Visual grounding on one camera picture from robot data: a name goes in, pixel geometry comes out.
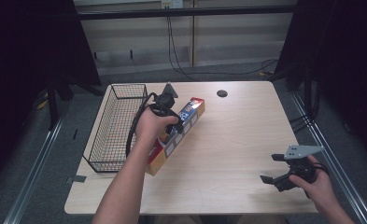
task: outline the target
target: round hole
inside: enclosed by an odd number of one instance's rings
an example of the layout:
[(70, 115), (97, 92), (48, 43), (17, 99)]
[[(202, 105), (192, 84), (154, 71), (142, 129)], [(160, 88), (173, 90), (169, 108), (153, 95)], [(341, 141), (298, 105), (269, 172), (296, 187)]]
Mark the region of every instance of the round hole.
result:
[(217, 95), (219, 97), (226, 97), (228, 95), (228, 93), (224, 90), (220, 90), (220, 91), (217, 92)]

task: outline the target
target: wall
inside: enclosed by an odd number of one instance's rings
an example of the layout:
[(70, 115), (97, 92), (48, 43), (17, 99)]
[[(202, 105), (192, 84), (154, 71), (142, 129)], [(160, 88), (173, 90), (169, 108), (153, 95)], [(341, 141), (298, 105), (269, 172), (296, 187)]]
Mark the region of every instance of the wall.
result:
[[(79, 12), (159, 9), (161, 1), (95, 5), (77, 0)], [(296, 0), (184, 0), (184, 7), (255, 7), (295, 5)], [(171, 18), (175, 46), (191, 65), (242, 63), (278, 58), (291, 13)], [(168, 50), (166, 18), (83, 21), (92, 52)]]

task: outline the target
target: gray floor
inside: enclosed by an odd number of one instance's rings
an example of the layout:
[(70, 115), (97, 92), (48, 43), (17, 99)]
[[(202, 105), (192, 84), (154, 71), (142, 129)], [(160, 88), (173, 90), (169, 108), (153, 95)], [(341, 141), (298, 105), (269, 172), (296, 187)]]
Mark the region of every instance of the gray floor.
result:
[[(187, 73), (206, 73), (189, 75), (190, 78), (172, 69), (104, 75), (101, 76), (103, 86), (100, 89), (104, 90), (110, 83), (127, 82), (174, 82), (193, 81), (193, 79), (200, 81), (264, 80), (264, 77), (259, 76), (258, 73), (243, 75), (243, 73), (248, 73), (259, 67), (261, 67), (261, 63), (185, 68)], [(284, 80), (278, 80), (274, 85), (288, 118), (299, 117), (300, 114), (292, 101), (291, 94), (285, 88)], [(66, 179), (76, 173), (102, 97), (81, 90), (75, 92), (77, 94), (71, 102), (59, 102), (61, 113), (66, 111), (65, 118), (41, 171), (41, 176), (35, 183), (30, 200), (24, 206), (21, 223), (91, 223), (92, 217), (90, 216), (70, 216), (64, 212), (64, 202), (71, 187), (66, 183)], [(341, 162), (353, 185), (367, 204), (367, 152), (361, 141), (355, 135), (346, 132), (341, 117), (323, 97), (320, 100), (316, 122), (331, 145), (338, 161)], [(26, 176), (31, 171), (36, 156), (46, 139), (48, 127), (49, 112), (47, 108), (34, 110), (28, 116), (15, 154), (0, 174), (0, 223), (4, 222), (11, 205), (20, 193)], [(296, 137), (302, 145), (315, 144), (311, 133), (306, 129), (297, 132)], [(336, 195), (343, 207), (357, 223), (360, 223), (333, 175), (332, 181)], [(318, 214), (291, 214), (287, 216), (287, 219), (291, 224), (326, 223), (323, 217)], [(223, 223), (223, 220), (225, 217), (204, 217), (206, 223)]]

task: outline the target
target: power outlet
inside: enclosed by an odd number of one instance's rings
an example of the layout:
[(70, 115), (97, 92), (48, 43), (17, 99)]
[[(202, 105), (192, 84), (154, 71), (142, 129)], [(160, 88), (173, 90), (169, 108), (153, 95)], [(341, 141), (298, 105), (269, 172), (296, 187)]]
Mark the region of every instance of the power outlet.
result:
[(172, 8), (183, 8), (183, 0), (172, 0)]
[(172, 7), (172, 0), (162, 0), (161, 1), (161, 8), (165, 9), (165, 8), (173, 8)]

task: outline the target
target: forearm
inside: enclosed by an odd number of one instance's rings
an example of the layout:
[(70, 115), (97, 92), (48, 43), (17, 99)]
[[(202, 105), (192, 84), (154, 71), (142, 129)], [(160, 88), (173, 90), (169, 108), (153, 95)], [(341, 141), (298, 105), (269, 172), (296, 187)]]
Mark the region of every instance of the forearm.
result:
[(321, 214), (328, 220), (330, 224), (353, 224), (354, 222), (348, 216), (346, 211), (340, 204), (324, 208)]
[(153, 142), (136, 142), (108, 187), (93, 223), (137, 223), (148, 152)]

